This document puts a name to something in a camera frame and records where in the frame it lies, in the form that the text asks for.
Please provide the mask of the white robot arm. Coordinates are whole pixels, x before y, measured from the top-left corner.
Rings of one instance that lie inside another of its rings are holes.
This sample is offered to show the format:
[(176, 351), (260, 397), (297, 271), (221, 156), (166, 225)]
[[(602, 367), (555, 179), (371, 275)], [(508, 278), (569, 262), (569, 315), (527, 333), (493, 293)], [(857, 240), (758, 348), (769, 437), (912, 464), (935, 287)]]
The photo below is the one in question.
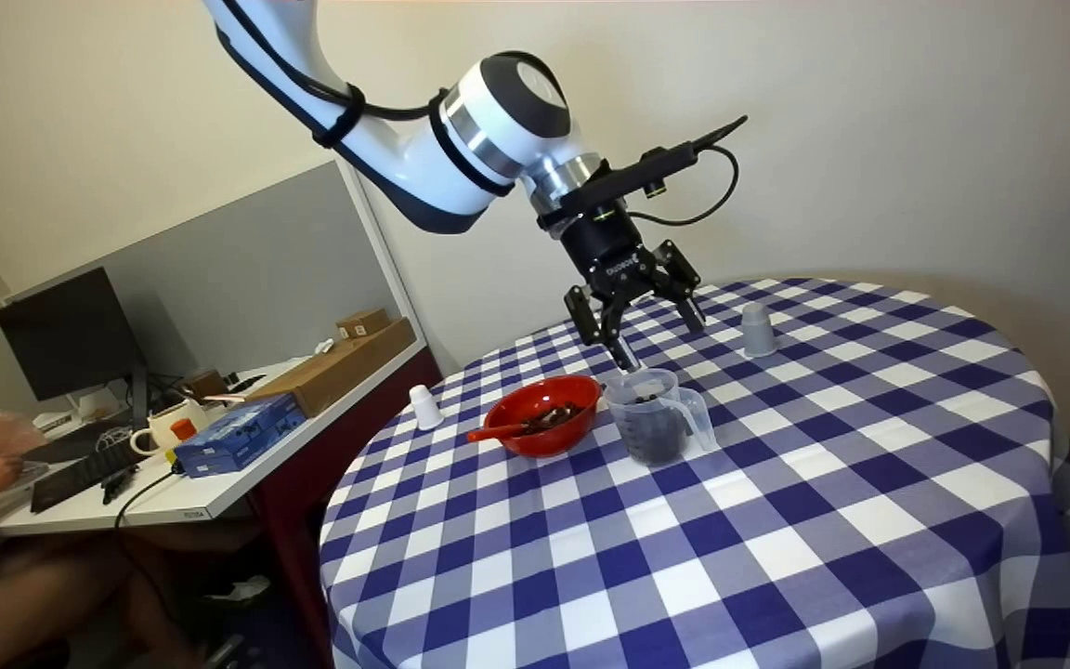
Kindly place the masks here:
[(532, 52), (482, 57), (413, 109), (371, 105), (328, 68), (316, 0), (205, 0), (205, 6), (223, 52), (420, 229), (466, 235), (493, 201), (523, 190), (539, 225), (582, 275), (566, 293), (575, 333), (602, 344), (612, 364), (634, 364), (619, 325), (642, 293), (671, 302), (689, 330), (704, 330), (700, 271), (668, 240), (648, 247), (623, 206), (632, 190), (655, 190), (691, 166), (704, 141), (611, 166), (575, 144), (566, 89)]

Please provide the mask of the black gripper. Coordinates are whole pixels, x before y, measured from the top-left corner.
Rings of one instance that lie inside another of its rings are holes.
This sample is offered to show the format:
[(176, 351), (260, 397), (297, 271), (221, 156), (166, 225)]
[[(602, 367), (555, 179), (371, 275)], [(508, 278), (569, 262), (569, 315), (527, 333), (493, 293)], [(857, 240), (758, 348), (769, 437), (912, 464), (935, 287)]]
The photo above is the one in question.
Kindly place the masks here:
[(572, 215), (548, 235), (582, 275), (582, 281), (566, 293), (575, 333), (589, 344), (602, 344), (617, 367), (634, 367), (634, 356), (619, 338), (619, 315), (642, 293), (668, 298), (691, 333), (706, 330), (695, 302), (695, 289), (704, 287), (700, 271), (671, 240), (662, 240), (650, 252), (623, 206)]

